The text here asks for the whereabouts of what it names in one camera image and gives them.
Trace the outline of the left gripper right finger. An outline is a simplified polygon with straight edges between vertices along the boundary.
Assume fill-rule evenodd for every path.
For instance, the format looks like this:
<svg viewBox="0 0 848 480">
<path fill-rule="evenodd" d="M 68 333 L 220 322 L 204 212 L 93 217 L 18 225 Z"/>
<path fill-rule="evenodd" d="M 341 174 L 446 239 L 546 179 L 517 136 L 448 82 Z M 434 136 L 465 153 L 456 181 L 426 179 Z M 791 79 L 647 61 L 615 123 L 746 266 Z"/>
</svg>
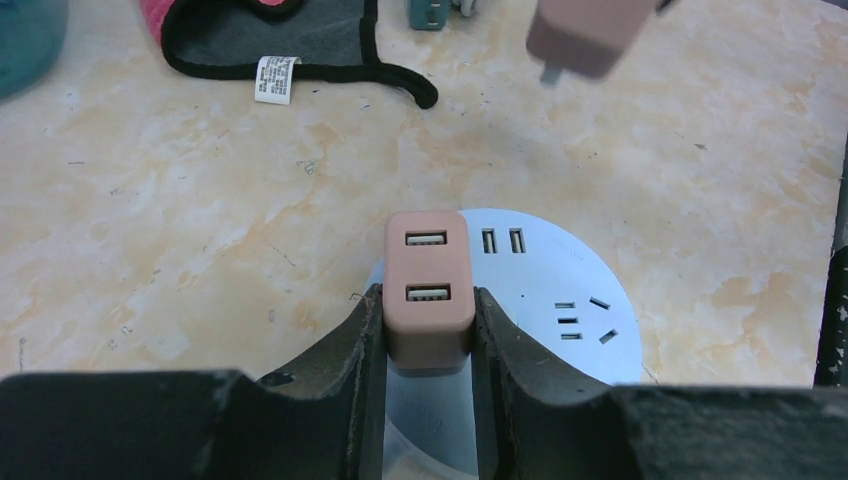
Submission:
<svg viewBox="0 0 848 480">
<path fill-rule="evenodd" d="M 610 386 L 475 292 L 483 479 L 843 479 L 843 388 Z"/>
</svg>

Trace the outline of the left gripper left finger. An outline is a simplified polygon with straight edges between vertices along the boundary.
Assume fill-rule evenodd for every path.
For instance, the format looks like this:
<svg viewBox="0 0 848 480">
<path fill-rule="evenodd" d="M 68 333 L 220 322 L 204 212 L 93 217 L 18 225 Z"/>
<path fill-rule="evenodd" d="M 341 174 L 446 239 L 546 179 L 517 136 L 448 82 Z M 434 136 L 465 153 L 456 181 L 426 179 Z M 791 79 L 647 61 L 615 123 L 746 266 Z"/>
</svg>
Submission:
<svg viewBox="0 0 848 480">
<path fill-rule="evenodd" d="M 17 374 L 1 383 L 5 479 L 377 479 L 382 289 L 251 379 L 238 370 Z"/>
</svg>

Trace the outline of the blue round power socket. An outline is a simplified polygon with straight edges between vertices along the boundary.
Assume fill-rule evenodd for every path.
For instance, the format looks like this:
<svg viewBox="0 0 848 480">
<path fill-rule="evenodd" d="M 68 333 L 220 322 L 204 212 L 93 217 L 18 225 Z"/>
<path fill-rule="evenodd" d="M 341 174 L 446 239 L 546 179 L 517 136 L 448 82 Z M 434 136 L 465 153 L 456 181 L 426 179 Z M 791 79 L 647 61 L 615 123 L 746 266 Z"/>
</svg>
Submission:
<svg viewBox="0 0 848 480">
<path fill-rule="evenodd" d="M 526 213 L 463 211 L 475 285 L 563 361 L 606 384 L 639 382 L 642 342 L 624 288 L 567 230 Z M 383 476 L 475 479 L 471 367 L 405 377 L 388 367 Z"/>
</svg>

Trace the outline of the pink plug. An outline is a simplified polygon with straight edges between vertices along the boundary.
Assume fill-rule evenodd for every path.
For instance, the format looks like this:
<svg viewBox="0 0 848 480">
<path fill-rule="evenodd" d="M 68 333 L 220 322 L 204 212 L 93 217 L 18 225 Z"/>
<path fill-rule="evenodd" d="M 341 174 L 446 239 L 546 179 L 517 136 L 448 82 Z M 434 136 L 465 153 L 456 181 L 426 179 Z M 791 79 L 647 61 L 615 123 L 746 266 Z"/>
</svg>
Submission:
<svg viewBox="0 0 848 480">
<path fill-rule="evenodd" d="M 475 318 L 467 223 L 457 211 L 393 214 L 384 230 L 387 352 L 405 374 L 460 370 Z"/>
<path fill-rule="evenodd" d="M 658 0 L 540 0 L 526 39 L 530 57 L 543 64 L 540 83 L 564 73 L 605 78 L 647 22 L 669 7 Z"/>
</svg>

